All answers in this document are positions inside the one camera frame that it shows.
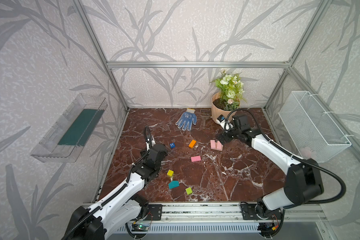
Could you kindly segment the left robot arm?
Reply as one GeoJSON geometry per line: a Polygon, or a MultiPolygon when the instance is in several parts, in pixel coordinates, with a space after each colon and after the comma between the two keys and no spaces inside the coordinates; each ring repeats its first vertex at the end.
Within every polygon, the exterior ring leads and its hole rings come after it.
{"type": "Polygon", "coordinates": [[[150,128],[144,128],[147,149],[130,168],[125,180],[88,208],[78,207],[71,216],[64,240],[106,240],[131,220],[148,215],[148,201],[139,196],[162,169],[168,155],[165,145],[156,143],[150,128]]]}

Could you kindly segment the orange wood block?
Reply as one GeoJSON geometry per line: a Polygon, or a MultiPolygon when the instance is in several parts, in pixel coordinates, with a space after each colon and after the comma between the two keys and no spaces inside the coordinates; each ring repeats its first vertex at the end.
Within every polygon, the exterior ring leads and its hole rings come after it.
{"type": "Polygon", "coordinates": [[[193,148],[195,145],[196,145],[197,141],[196,140],[192,140],[190,143],[189,143],[189,148],[193,148]]]}

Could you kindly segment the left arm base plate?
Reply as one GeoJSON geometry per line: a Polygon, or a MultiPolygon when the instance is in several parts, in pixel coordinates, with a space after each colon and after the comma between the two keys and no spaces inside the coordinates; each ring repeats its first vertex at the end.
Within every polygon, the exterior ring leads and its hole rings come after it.
{"type": "Polygon", "coordinates": [[[160,221],[162,219],[163,205],[161,204],[148,204],[147,215],[145,221],[160,221]]]}

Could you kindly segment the pink long block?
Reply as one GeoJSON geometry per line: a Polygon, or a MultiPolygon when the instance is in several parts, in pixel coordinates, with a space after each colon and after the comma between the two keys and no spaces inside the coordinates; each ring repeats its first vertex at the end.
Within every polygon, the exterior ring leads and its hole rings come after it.
{"type": "Polygon", "coordinates": [[[220,141],[217,141],[217,143],[216,143],[216,150],[218,150],[218,151],[222,151],[222,150],[223,150],[223,145],[221,144],[220,141]]]}

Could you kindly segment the green cube block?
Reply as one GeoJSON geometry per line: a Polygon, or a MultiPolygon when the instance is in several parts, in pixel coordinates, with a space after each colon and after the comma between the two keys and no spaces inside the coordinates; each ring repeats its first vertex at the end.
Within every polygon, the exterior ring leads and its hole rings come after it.
{"type": "Polygon", "coordinates": [[[191,187],[186,188],[186,193],[187,193],[187,195],[191,195],[193,193],[192,188],[191,187]]]}

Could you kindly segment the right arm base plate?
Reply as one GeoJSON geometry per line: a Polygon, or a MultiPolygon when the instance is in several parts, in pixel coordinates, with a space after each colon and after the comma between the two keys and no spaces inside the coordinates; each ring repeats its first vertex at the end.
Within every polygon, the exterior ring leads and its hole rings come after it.
{"type": "Polygon", "coordinates": [[[240,209],[243,216],[243,220],[272,220],[273,217],[276,217],[278,220],[281,220],[283,211],[281,209],[269,210],[262,203],[247,203],[241,202],[240,209]]]}

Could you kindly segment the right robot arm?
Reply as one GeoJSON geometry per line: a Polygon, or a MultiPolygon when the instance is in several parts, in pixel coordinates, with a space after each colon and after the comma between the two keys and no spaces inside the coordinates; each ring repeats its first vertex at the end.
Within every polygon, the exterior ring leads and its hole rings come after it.
{"type": "Polygon", "coordinates": [[[286,175],[282,188],[257,200],[255,213],[259,219],[267,220],[271,214],[281,209],[304,204],[332,203],[345,195],[347,187],[341,177],[320,167],[313,159],[304,159],[288,151],[266,135],[257,121],[256,128],[252,128],[248,116],[253,113],[249,110],[245,112],[244,115],[236,115],[236,111],[231,111],[227,117],[220,115],[217,118],[217,123],[223,128],[223,132],[217,136],[218,141],[224,145],[237,139],[262,153],[286,175]],[[316,197],[324,193],[322,174],[335,179],[341,188],[334,197],[316,200],[316,197]]]}

